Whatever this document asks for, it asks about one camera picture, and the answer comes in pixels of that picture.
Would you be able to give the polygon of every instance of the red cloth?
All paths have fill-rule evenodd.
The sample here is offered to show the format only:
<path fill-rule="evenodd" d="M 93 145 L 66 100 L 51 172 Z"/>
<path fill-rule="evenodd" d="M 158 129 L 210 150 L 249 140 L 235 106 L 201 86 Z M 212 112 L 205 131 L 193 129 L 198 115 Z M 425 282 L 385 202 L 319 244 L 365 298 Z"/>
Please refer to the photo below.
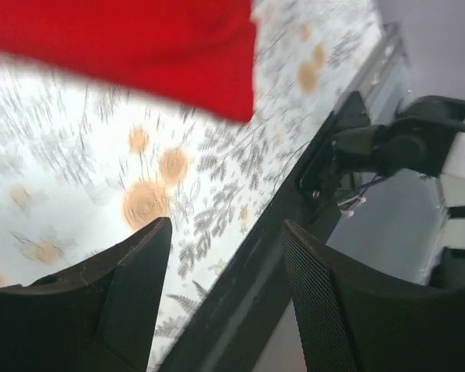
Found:
<path fill-rule="evenodd" d="M 250 0 L 0 0 L 0 50 L 247 122 Z"/>

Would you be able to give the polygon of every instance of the white tablecloth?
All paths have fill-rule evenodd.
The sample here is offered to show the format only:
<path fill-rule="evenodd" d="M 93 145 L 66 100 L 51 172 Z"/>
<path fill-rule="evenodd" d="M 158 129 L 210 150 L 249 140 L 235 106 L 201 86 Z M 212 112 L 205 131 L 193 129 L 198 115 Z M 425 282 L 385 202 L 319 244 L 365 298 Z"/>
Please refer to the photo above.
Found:
<path fill-rule="evenodd" d="M 370 0 L 259 0 L 248 126 L 0 55 L 0 287 L 174 227 L 150 368 L 380 38 Z"/>

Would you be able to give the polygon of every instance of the table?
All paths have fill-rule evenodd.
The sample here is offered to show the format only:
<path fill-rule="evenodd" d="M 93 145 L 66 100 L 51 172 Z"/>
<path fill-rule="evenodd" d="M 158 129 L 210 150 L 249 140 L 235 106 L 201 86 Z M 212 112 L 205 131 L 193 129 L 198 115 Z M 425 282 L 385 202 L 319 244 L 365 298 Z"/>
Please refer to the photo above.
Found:
<path fill-rule="evenodd" d="M 0 55 L 0 287 L 169 215 L 158 365 L 381 35 L 370 0 L 263 0 L 253 17 L 248 126 Z"/>

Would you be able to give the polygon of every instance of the red fabric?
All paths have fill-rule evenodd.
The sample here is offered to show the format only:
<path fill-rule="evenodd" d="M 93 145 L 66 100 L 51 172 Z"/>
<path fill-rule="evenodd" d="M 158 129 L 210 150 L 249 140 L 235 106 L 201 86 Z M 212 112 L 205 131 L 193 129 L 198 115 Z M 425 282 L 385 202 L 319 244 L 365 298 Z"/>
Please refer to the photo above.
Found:
<path fill-rule="evenodd" d="M 250 0 L 0 0 L 0 50 L 247 122 Z"/>

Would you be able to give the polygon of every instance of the patterned tablecloth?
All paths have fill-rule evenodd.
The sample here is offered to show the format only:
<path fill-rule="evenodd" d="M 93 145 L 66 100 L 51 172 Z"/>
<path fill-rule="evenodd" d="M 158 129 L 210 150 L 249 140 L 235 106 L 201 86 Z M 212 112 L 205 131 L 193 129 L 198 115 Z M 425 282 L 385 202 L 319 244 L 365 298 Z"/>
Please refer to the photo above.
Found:
<path fill-rule="evenodd" d="M 248 126 L 0 55 L 0 287 L 174 226 L 157 365 L 381 31 L 370 0 L 259 0 Z"/>

